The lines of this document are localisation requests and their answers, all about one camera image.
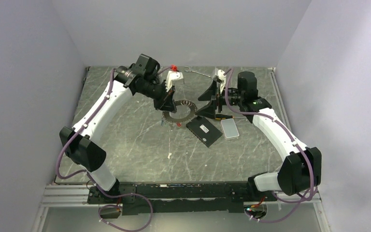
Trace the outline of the large metal keyring disc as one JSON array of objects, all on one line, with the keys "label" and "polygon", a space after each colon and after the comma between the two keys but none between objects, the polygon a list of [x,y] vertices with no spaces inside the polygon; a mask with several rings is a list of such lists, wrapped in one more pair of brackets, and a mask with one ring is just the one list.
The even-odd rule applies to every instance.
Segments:
[{"label": "large metal keyring disc", "polygon": [[178,101],[175,101],[174,104],[175,106],[180,106],[180,105],[187,106],[190,110],[189,114],[183,118],[173,118],[172,116],[170,116],[169,111],[163,111],[162,116],[165,121],[170,122],[170,123],[184,123],[186,121],[191,120],[195,116],[195,113],[197,111],[197,106],[193,102],[189,100],[178,100]]}]

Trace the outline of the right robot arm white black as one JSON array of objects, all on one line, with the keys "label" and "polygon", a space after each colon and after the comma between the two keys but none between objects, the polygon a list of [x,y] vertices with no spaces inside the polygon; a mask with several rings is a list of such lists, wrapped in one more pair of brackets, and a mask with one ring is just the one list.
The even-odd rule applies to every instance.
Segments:
[{"label": "right robot arm white black", "polygon": [[199,96],[208,104],[196,112],[197,116],[220,120],[223,132],[230,138],[238,130],[232,116],[222,114],[223,107],[240,114],[256,126],[277,150],[282,166],[276,172],[265,172],[248,178],[247,195],[258,201],[267,191],[298,195],[311,199],[321,182],[322,155],[317,147],[309,147],[298,139],[279,119],[271,104],[260,97],[257,78],[253,72],[240,72],[237,87],[229,87],[232,69],[215,69],[210,87]]}]

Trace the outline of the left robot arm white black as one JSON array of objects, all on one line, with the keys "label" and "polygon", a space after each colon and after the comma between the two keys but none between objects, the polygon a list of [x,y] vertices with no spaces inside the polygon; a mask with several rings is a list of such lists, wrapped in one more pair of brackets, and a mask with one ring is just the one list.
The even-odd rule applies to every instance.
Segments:
[{"label": "left robot arm white black", "polygon": [[113,203],[119,198],[119,181],[111,173],[106,160],[106,151],[97,143],[104,130],[119,109],[136,93],[153,100],[156,110],[176,112],[173,95],[174,82],[183,78],[176,67],[167,67],[165,80],[160,64],[150,56],[140,54],[130,66],[113,68],[106,89],[89,111],[71,128],[60,132],[62,150],[56,162],[56,175],[68,179],[85,173],[101,189],[100,196]]}]

